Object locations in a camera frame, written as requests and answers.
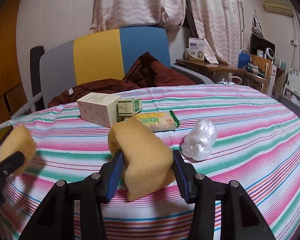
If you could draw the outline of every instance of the cardboard box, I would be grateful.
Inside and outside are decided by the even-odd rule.
[[[121,96],[118,95],[91,92],[77,100],[81,118],[111,128],[119,121],[117,113],[119,99]]]
[[[142,110],[141,98],[127,98],[118,100],[118,114],[120,116],[132,116]]]
[[[204,39],[189,38],[189,60],[204,61]]]

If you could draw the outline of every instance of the small green box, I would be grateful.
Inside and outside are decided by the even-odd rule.
[[[120,116],[132,116],[142,110],[141,98],[127,98],[118,100],[118,114]]]

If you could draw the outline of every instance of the yellow sponge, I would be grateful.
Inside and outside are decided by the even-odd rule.
[[[32,139],[30,131],[24,125],[19,125],[12,130],[0,146],[0,162],[16,151],[22,152],[25,157],[24,164],[13,173],[18,176],[25,171],[26,166],[35,154],[36,147],[37,145]]]
[[[115,123],[108,133],[112,155],[123,152],[123,178],[132,201],[172,183],[172,150],[136,118]]]

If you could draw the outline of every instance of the plastic wrapper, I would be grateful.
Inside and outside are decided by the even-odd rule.
[[[150,112],[135,114],[133,117],[140,120],[152,132],[173,131],[180,125],[173,111]]]
[[[213,122],[199,119],[185,137],[181,146],[182,154],[196,161],[203,161],[210,156],[217,137],[218,130]]]

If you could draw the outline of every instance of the air conditioner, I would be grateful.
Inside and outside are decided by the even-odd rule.
[[[275,1],[265,1],[263,8],[266,12],[293,17],[292,6]]]

